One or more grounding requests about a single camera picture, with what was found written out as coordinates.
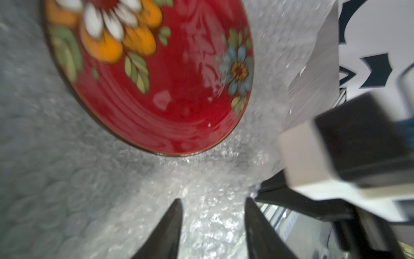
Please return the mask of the clear bubble wrap sheet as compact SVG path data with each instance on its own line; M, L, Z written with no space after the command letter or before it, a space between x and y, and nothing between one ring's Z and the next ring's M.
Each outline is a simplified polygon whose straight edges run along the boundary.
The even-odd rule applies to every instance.
M232 134L184 158L133 148L100 127L52 63L38 1L1 2L1 258L128 259L183 203L179 258L247 258L244 204L282 168L288 86L333 1L245 1L252 97Z

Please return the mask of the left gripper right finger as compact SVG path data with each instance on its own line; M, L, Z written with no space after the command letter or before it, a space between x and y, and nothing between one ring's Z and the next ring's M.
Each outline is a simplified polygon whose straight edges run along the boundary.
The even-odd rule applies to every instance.
M245 201L244 222L249 259L296 259L250 197Z

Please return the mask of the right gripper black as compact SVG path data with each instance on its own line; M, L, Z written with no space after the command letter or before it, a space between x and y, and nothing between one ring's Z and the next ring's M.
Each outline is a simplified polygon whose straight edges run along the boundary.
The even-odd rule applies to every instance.
M288 187L283 171L262 182L255 201L331 223L340 249L352 259L404 258L388 221L341 199L311 200Z

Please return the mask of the red floral dinner plate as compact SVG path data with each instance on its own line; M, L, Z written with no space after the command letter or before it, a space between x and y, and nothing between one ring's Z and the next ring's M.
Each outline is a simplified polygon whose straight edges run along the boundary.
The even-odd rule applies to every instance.
M241 1L41 1L65 84L102 127L159 155L222 142L251 96L254 52Z

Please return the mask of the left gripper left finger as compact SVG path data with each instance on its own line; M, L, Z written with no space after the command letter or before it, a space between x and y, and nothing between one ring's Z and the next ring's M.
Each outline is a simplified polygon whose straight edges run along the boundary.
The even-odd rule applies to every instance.
M179 254L183 206L175 199L132 259L176 259Z

